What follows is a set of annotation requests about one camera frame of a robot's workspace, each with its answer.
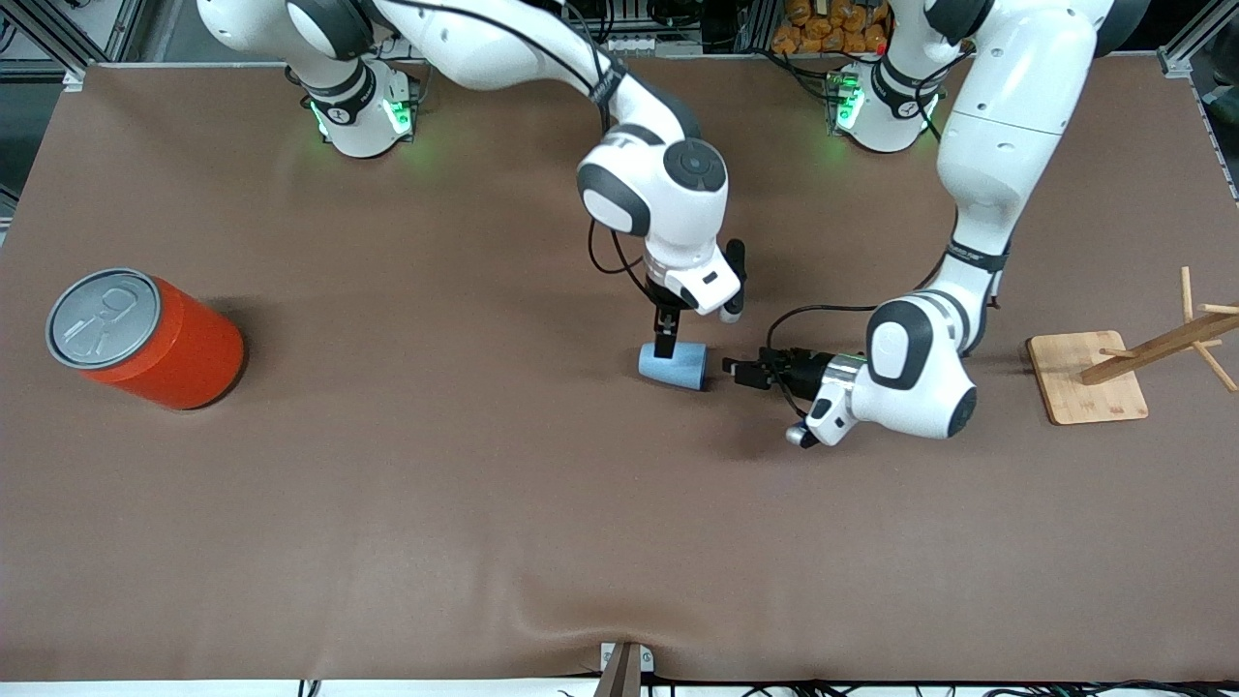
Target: black cable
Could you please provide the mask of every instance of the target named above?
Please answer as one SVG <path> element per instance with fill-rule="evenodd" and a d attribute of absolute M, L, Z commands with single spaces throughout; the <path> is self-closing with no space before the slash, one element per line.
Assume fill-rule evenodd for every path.
<path fill-rule="evenodd" d="M 510 26 L 508 26 L 508 25 L 506 25 L 506 24 L 503 24 L 501 21 L 493 20 L 493 19 L 486 16 L 486 15 L 481 15 L 478 12 L 473 12 L 473 11 L 470 11 L 470 10 L 462 10 L 460 7 L 445 7 L 442 5 L 431 5 L 431 4 L 427 4 L 427 2 L 419 2 L 418 0 L 388 0 L 388 1 L 393 2 L 395 5 L 404 5 L 405 7 L 416 7 L 419 10 L 429 10 L 429 11 L 432 11 L 432 12 L 449 12 L 449 14 L 452 14 L 452 15 L 460 15 L 462 17 L 468 17 L 471 20 L 477 20 L 479 22 L 483 22 L 483 24 L 487 24 L 487 25 L 493 26 L 496 28 L 499 28 L 502 31 L 506 31 L 506 32 L 510 33 L 512 36 L 515 36 L 520 41 L 524 41 L 529 46 L 533 46 L 534 48 L 536 48 L 536 50 L 541 51 L 543 53 L 545 53 L 548 58 L 550 58 L 551 61 L 554 61 L 555 63 L 558 63 L 561 68 L 564 68 L 565 71 L 567 71 L 569 74 L 571 74 L 574 78 L 576 78 L 582 85 L 585 85 L 585 89 L 587 89 L 587 90 L 592 90 L 593 89 L 593 84 L 591 84 L 590 80 L 585 79 L 585 76 L 582 76 L 576 68 L 574 68 L 572 66 L 567 64 L 567 62 L 564 58 L 560 58 L 555 53 L 551 53 L 551 51 L 549 48 L 546 48 L 541 43 L 534 41 L 528 35 L 522 33 L 520 31 L 517 31 L 515 28 L 513 28 L 513 27 L 510 27 Z"/>
<path fill-rule="evenodd" d="M 1031 686 L 1027 688 L 1010 688 L 1000 687 L 997 690 L 990 690 L 985 693 L 985 697 L 1042 697 L 1044 695 L 1061 695 L 1067 693 L 1072 697 L 1095 697 L 1098 695 L 1110 692 L 1113 690 L 1124 688 L 1142 688 L 1142 690 L 1160 690 L 1162 692 L 1172 692 L 1175 695 L 1182 695 L 1184 697 L 1207 697 L 1204 692 L 1196 690 L 1186 685 L 1170 685 L 1165 682 L 1157 682 L 1152 680 L 1127 680 L 1124 682 L 1116 682 L 1113 685 L 1103 685 L 1094 687 L 1092 690 L 1079 688 L 1072 685 L 1054 683 L 1051 686 Z"/>
<path fill-rule="evenodd" d="M 641 290 L 641 293 L 644 295 L 650 302 L 658 305 L 658 298 L 654 297 L 649 288 L 646 287 L 646 284 L 642 282 L 641 279 L 637 277 L 637 274 L 632 270 L 632 267 L 637 265 L 637 261 L 641 259 L 632 262 L 628 261 L 628 256 L 623 253 L 623 246 L 620 246 L 620 235 L 616 234 L 616 230 L 613 229 L 611 230 L 611 243 L 615 244 L 616 255 L 620 256 L 620 262 L 623 264 L 623 269 L 627 271 L 628 277 L 632 279 L 632 284 L 636 285 L 637 290 Z"/>
<path fill-rule="evenodd" d="M 821 102 L 823 104 L 838 104 L 840 102 L 840 99 L 830 97 L 829 94 L 826 94 L 824 92 L 818 92 L 817 89 L 814 89 L 814 87 L 810 83 L 805 82 L 807 78 L 825 80 L 826 77 L 830 74 L 829 72 L 818 72 L 818 71 L 810 71 L 810 69 L 797 67 L 797 66 L 792 64 L 792 61 L 789 61 L 786 56 L 779 56 L 778 53 L 774 53 L 772 51 L 767 51 L 764 48 L 750 48 L 750 50 L 745 51 L 745 53 L 753 53 L 753 54 L 757 54 L 757 56 L 764 56 L 768 61 L 771 61 L 776 66 L 778 66 L 778 67 L 783 68 L 784 71 L 787 71 L 788 73 L 790 73 L 792 77 L 795 78 L 795 82 L 800 85 L 802 89 L 804 89 L 807 93 L 809 93 L 810 97 L 813 97 L 814 99 Z M 861 57 L 854 56 L 851 53 L 845 53 L 843 51 L 824 51 L 824 53 L 846 56 L 846 57 L 849 57 L 849 58 L 851 58 L 854 61 L 861 62 L 861 63 L 871 63 L 872 64 L 872 63 L 877 63 L 878 62 L 878 61 L 870 61 L 870 59 L 866 59 L 866 58 L 861 58 Z"/>
<path fill-rule="evenodd" d="M 747 48 L 747 50 L 745 50 L 743 52 L 745 52 L 745 53 L 757 53 L 757 54 L 760 54 L 760 56 L 766 56 L 767 58 L 769 58 L 771 56 L 778 56 L 778 53 L 774 53 L 773 51 L 767 51 L 766 48 L 756 48 L 756 47 L 755 47 L 755 48 Z M 849 52 L 846 52 L 846 51 L 818 51 L 817 53 L 812 53 L 812 54 L 813 54 L 813 56 L 841 56 L 841 57 L 844 57 L 844 58 L 849 58 L 849 59 L 852 59 L 852 61 L 856 61 L 857 63 L 865 63 L 865 64 L 867 64 L 867 66 L 876 66 L 876 64 L 878 64 L 878 63 L 881 63 L 881 62 L 882 62 L 882 59 L 881 59 L 881 58 L 866 58 L 866 57 L 864 57 L 864 56 L 857 56 L 856 53 L 849 53 Z M 789 58 L 787 58 L 786 56 L 783 56 L 782 58 L 783 58 L 784 61 L 787 61 L 788 63 L 790 63 L 790 62 L 792 62 L 792 61 L 790 61 Z M 804 68 L 795 68 L 795 69 L 798 69 L 798 71 L 803 71 L 803 72 L 805 72 L 805 73 L 810 73 L 810 74 L 815 74 L 815 76 L 820 76 L 820 77 L 825 77 L 825 74 L 826 74 L 826 73 L 824 73 L 824 72 L 818 72 L 818 73 L 814 73 L 813 71 L 807 71 L 807 69 L 804 69 Z"/>
<path fill-rule="evenodd" d="M 600 53 L 601 53 L 602 50 L 598 48 L 597 42 L 593 41 L 593 35 L 590 33 L 590 25 L 589 25 L 589 22 L 585 21 L 585 15 L 582 15 L 581 11 L 576 9 L 576 5 L 572 5 L 571 2 L 565 2 L 564 6 L 567 7 L 567 11 L 569 11 L 570 15 L 575 15 L 576 16 L 576 21 L 580 22 L 580 25 L 581 25 L 581 32 L 585 35 L 585 38 L 590 42 L 590 50 L 593 52 L 593 72 L 597 76 L 597 80 L 598 80 L 597 83 L 601 84 L 602 83 L 602 58 L 601 58 Z M 598 104 L 598 118 L 602 120 L 602 132 L 605 135 L 607 132 L 607 129 L 611 128 L 611 105 L 610 104 L 607 104 L 605 102 L 602 102 L 602 103 Z"/>
<path fill-rule="evenodd" d="M 593 230 L 595 230 L 595 228 L 597 228 L 597 224 L 598 224 L 597 220 L 595 220 L 593 218 L 590 218 L 590 262 L 593 264 L 595 269 L 597 269 L 600 272 L 603 272 L 603 274 L 607 274 L 607 275 L 616 275 L 616 274 L 622 274 L 622 272 L 624 272 L 624 271 L 634 267 L 637 264 L 641 262 L 641 258 L 637 258 L 637 259 L 633 259 L 632 261 L 629 261 L 629 262 L 620 266 L 618 269 L 608 269 L 608 267 L 603 266 L 602 262 L 598 261 L 597 254 L 593 253 Z"/>
<path fill-rule="evenodd" d="M 607 31 L 602 33 L 602 41 L 611 38 L 611 33 L 616 30 L 616 17 L 618 16 L 616 12 L 616 0 L 607 0 Z"/>
<path fill-rule="evenodd" d="M 933 125 L 933 119 L 930 119 L 929 114 L 926 113 L 926 106 L 924 106 L 924 104 L 921 103 L 921 90 L 924 89 L 926 83 L 933 82 L 933 80 L 938 79 L 939 77 L 945 76 L 947 72 L 950 71 L 950 68 L 954 68 L 955 66 L 958 66 L 959 63 L 961 63 L 964 61 L 964 58 L 968 58 L 973 53 L 976 53 L 976 50 L 969 48 L 968 51 L 964 51 L 954 61 L 952 61 L 952 62 L 947 63 L 945 66 L 938 68 L 937 71 L 929 73 L 929 77 L 927 77 L 927 78 L 917 82 L 917 88 L 916 88 L 916 92 L 912 95 L 912 99 L 914 100 L 914 103 L 917 105 L 917 113 L 921 114 L 922 119 L 924 119 L 926 125 L 929 128 L 929 132 L 933 134 L 934 140 L 937 140 L 938 142 L 942 142 L 942 132 L 938 131 L 938 126 Z"/>
<path fill-rule="evenodd" d="M 955 209 L 955 224 L 957 225 L 959 224 L 959 209 L 958 208 Z M 916 287 L 913 287 L 913 290 L 921 290 L 922 287 L 924 287 L 926 285 L 928 285 L 928 282 L 930 280 L 933 280 L 933 276 L 938 274 L 938 270 L 942 269 L 942 262 L 943 262 L 943 260 L 945 258 L 947 258 L 947 253 L 943 251 L 942 255 L 938 256 L 938 262 L 935 262 L 933 265 L 933 267 L 929 269 L 929 272 L 926 274 L 926 276 L 923 279 L 921 279 L 921 282 L 918 282 L 916 285 Z M 782 326 L 783 322 L 786 322 L 787 319 L 789 319 L 789 318 L 792 318 L 792 317 L 794 317 L 797 314 L 803 314 L 805 312 L 872 312 L 877 307 L 878 307 L 877 305 L 828 305 L 828 303 L 819 303 L 819 305 L 802 305 L 799 307 L 788 310 L 787 312 L 783 312 L 777 319 L 774 319 L 773 322 L 771 322 L 769 328 L 766 329 L 766 348 L 768 348 L 768 350 L 771 350 L 771 352 L 774 350 L 774 331 L 779 326 Z M 774 376 L 774 384 L 778 385 L 778 387 L 779 387 L 779 392 L 783 394 L 783 400 L 788 404 L 788 406 L 792 407 L 792 411 L 795 412 L 795 416 L 800 417 L 802 420 L 805 416 L 808 416 L 808 412 L 805 412 L 804 410 L 802 410 L 795 404 L 795 396 L 792 395 L 792 390 L 787 386 L 786 383 L 783 383 L 783 376 L 779 375 L 779 373 L 777 370 L 776 371 L 771 371 L 771 373 Z M 826 686 L 826 690 L 831 690 L 833 691 L 833 688 L 830 688 L 829 686 Z M 830 697 L 845 697 L 847 695 L 847 692 L 833 692 L 830 695 Z"/>
<path fill-rule="evenodd" d="M 851 690 L 855 690 L 855 687 L 852 687 L 851 690 L 846 690 L 844 692 L 840 692 L 840 691 L 835 690 L 834 686 L 831 686 L 830 683 L 828 683 L 824 680 L 810 681 L 810 685 L 813 686 L 813 690 L 815 690 L 819 695 L 821 695 L 824 697 L 844 697 L 845 695 L 847 695 L 847 692 L 851 692 Z"/>

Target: orange cylinder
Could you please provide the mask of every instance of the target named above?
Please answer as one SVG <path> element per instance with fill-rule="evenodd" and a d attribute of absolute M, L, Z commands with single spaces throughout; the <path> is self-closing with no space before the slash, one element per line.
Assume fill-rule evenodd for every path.
<path fill-rule="evenodd" d="M 170 410 L 204 407 L 228 392 L 245 363 L 234 323 L 161 277 L 133 269 L 90 274 L 47 317 L 59 363 Z"/>

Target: green led light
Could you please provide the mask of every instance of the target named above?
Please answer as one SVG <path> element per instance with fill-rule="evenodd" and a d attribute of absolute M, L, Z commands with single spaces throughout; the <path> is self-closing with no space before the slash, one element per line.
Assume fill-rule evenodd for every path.
<path fill-rule="evenodd" d="M 839 119 L 835 124 L 839 128 L 847 129 L 856 125 L 856 116 L 860 115 L 861 106 L 865 105 L 865 90 L 857 88 L 855 89 L 843 104 L 839 105 Z"/>
<path fill-rule="evenodd" d="M 938 95 L 935 94 L 933 99 L 926 104 L 926 116 L 921 119 L 921 130 L 924 131 L 929 128 L 929 119 L 933 118 L 933 109 L 938 105 Z"/>
<path fill-rule="evenodd" d="M 387 111 L 388 119 L 392 121 L 392 128 L 399 132 L 406 132 L 409 130 L 409 124 L 413 121 L 413 116 L 409 110 L 409 104 L 405 102 L 389 102 L 383 100 L 383 110 Z"/>
<path fill-rule="evenodd" d="M 322 111 L 318 110 L 318 105 L 310 102 L 310 110 L 313 111 L 313 118 L 318 121 L 318 132 L 321 132 L 323 137 L 330 137 L 327 135 L 327 124 L 323 121 Z"/>

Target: wooden stand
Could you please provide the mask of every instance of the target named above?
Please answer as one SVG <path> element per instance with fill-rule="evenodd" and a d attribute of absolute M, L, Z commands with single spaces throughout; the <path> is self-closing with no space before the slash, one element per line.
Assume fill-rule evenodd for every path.
<path fill-rule="evenodd" d="M 1181 352 L 1194 352 L 1230 392 L 1239 386 L 1209 354 L 1217 337 L 1239 328 L 1239 302 L 1202 303 L 1197 318 L 1192 305 L 1192 279 L 1180 270 L 1183 326 L 1126 348 L 1115 331 L 1057 333 L 1028 339 L 1028 354 L 1049 413 L 1059 426 L 1142 420 L 1149 416 L 1145 396 L 1132 371 Z"/>

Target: brown cloth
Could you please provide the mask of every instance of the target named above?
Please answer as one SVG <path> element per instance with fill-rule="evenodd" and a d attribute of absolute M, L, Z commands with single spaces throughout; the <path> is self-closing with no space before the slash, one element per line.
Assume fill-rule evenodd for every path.
<path fill-rule="evenodd" d="M 828 137 L 762 61 L 636 69 L 696 109 L 721 239 L 748 243 L 741 323 L 683 328 L 706 394 L 637 375 L 653 314 L 586 259 L 597 115 L 569 88 L 436 80 L 416 142 L 354 161 L 276 69 L 89 71 L 0 254 L 0 678 L 560 675 L 617 639 L 693 680 L 1239 677 L 1239 402 L 1184 355 L 1140 373 L 1147 421 L 1052 427 L 1022 350 L 1175 326 L 1183 264 L 1201 301 L 1234 296 L 1189 84 L 1095 66 L 963 435 L 802 452 L 719 361 L 794 305 L 926 274 L 953 217 L 934 144 Z M 230 397 L 164 412 L 47 355 L 61 290 L 121 264 L 238 321 Z M 777 340 L 857 350 L 865 321 Z M 1234 340 L 1217 357 L 1239 368 Z"/>

